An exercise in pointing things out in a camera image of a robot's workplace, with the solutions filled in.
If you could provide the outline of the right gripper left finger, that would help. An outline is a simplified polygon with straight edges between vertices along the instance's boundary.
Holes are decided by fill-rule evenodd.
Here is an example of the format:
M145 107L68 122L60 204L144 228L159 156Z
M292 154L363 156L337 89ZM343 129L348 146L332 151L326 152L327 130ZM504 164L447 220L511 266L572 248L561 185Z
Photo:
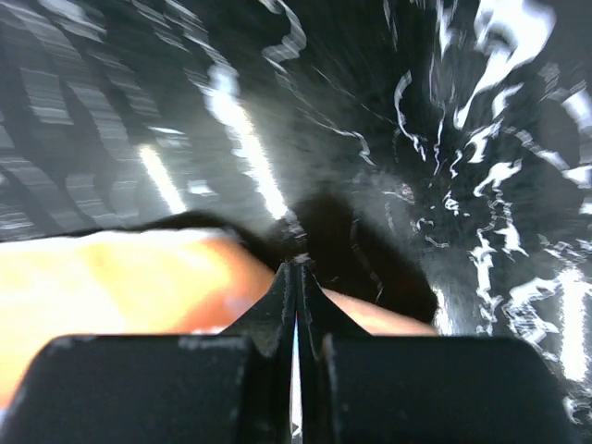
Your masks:
M294 269L215 335L62 336L32 360L5 443L288 443Z

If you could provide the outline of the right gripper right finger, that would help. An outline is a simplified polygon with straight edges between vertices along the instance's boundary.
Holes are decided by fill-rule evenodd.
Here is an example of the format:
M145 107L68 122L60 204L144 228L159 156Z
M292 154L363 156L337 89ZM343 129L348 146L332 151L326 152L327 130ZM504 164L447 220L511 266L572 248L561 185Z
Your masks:
M306 443L580 443L557 378L518 339L374 336L295 270Z

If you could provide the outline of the orange blue dotted towel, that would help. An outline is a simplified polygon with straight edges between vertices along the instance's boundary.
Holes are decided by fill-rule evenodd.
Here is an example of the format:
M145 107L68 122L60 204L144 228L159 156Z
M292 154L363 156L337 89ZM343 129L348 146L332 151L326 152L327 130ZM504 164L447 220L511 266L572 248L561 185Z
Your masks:
M220 228L100 231L1 246L1 403L35 354L72 334L217 332L294 255Z

